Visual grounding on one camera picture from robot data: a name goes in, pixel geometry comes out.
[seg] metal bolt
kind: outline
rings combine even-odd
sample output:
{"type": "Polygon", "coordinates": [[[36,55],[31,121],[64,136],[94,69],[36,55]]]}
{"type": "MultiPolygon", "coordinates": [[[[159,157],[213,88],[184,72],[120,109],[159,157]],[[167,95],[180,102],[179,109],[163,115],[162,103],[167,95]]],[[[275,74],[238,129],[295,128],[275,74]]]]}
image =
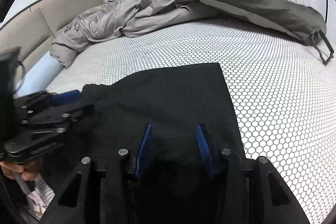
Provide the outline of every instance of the metal bolt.
{"type": "Polygon", "coordinates": [[[118,154],[119,154],[120,156],[127,155],[127,153],[128,153],[128,150],[127,150],[126,148],[122,148],[122,149],[120,149],[120,150],[118,151],[118,154]]]}
{"type": "Polygon", "coordinates": [[[91,159],[89,157],[82,158],[82,163],[83,164],[88,164],[90,161],[91,161],[91,159]]]}
{"type": "Polygon", "coordinates": [[[63,133],[64,131],[65,131],[65,128],[63,128],[63,127],[59,127],[59,128],[56,129],[57,133],[63,133]]]}
{"type": "Polygon", "coordinates": [[[231,154],[231,150],[228,149],[228,148],[223,148],[223,149],[221,150],[221,153],[222,153],[223,155],[225,155],[225,156],[228,156],[228,155],[231,154]]]}
{"type": "Polygon", "coordinates": [[[260,156],[259,157],[259,161],[262,163],[262,164],[265,164],[266,162],[268,162],[268,159],[264,156],[260,156]]]}

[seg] black fabric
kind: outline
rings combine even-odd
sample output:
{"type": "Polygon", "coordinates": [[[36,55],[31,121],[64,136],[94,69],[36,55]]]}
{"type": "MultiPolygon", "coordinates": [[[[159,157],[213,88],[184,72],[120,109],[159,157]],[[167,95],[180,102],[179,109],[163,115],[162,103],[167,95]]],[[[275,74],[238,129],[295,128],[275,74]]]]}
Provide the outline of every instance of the black fabric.
{"type": "Polygon", "coordinates": [[[205,173],[196,143],[198,124],[205,124],[222,147],[245,158],[218,63],[141,71],[112,86],[87,85],[80,103],[93,103],[94,115],[77,123],[69,132],[68,143],[44,160],[42,176],[56,192],[60,180],[84,156],[97,162],[106,160],[109,187],[109,174],[113,172],[109,159],[117,157],[119,149],[128,147],[135,136],[144,134],[146,123],[152,124],[157,162],[174,173],[165,183],[176,195],[190,196],[204,185],[201,181],[205,173]]]}

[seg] white mattress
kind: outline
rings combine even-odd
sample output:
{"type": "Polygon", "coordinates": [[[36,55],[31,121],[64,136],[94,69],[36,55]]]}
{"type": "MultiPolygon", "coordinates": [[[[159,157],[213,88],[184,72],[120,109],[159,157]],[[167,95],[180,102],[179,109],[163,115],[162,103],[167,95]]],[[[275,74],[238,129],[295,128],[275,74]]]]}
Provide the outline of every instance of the white mattress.
{"type": "Polygon", "coordinates": [[[206,62],[222,67],[246,156],[268,157],[310,223],[321,223],[336,203],[336,66],[313,47],[231,17],[189,22],[91,46],[47,89],[206,62]]]}

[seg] beige headboard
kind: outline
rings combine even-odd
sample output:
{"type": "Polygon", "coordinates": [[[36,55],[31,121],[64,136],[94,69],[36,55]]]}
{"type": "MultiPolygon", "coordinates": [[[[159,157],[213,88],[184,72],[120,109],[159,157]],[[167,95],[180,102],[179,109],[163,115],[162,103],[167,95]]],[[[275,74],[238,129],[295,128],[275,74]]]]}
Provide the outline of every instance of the beige headboard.
{"type": "Polygon", "coordinates": [[[48,51],[56,32],[102,0],[40,0],[0,29],[0,52],[21,46],[20,61],[29,71],[48,51]]]}

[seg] bed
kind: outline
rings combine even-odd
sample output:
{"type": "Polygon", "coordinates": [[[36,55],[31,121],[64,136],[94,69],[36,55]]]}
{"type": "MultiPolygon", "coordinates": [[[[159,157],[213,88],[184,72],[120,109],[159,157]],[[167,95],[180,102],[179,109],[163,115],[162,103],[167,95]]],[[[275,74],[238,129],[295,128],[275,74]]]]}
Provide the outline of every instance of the bed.
{"type": "Polygon", "coordinates": [[[321,223],[336,203],[336,71],[313,47],[229,16],[200,20],[93,45],[47,90],[206,62],[221,65],[246,157],[268,157],[310,223],[321,223]]]}

